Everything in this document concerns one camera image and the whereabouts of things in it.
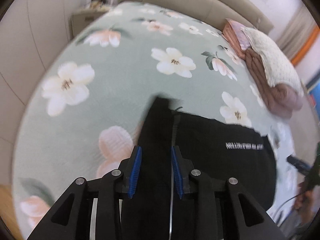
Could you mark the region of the person's right hand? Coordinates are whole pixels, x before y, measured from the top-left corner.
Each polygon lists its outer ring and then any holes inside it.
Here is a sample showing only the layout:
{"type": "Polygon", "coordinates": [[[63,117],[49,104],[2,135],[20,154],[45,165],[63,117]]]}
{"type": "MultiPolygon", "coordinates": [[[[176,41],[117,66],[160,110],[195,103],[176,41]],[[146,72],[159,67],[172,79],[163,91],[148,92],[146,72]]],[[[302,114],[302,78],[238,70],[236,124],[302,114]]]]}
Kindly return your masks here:
{"type": "Polygon", "coordinates": [[[314,202],[313,190],[305,191],[296,198],[293,209],[298,212],[303,224],[311,222],[316,215],[314,202]]]}

